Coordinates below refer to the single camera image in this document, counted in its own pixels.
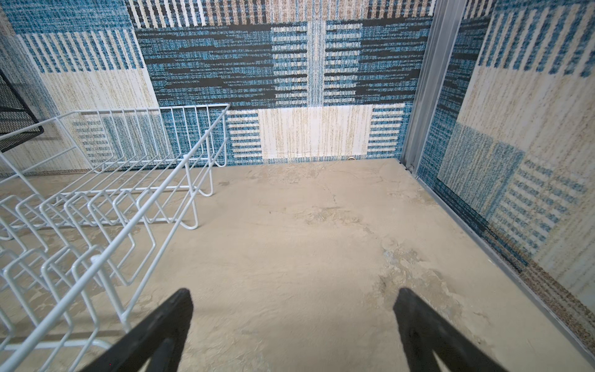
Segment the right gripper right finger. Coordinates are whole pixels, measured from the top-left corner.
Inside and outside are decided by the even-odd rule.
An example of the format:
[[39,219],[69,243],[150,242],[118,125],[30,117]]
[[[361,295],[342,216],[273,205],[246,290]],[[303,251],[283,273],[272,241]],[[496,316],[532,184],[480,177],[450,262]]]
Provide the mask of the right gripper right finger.
[[504,371],[410,288],[393,305],[410,371]]

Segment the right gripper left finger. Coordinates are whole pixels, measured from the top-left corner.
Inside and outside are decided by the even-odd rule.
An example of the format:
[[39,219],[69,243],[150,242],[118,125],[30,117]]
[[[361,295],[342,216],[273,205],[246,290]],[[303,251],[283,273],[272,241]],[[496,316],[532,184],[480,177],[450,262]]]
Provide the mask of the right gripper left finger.
[[84,371],[177,371],[194,305],[181,288]]

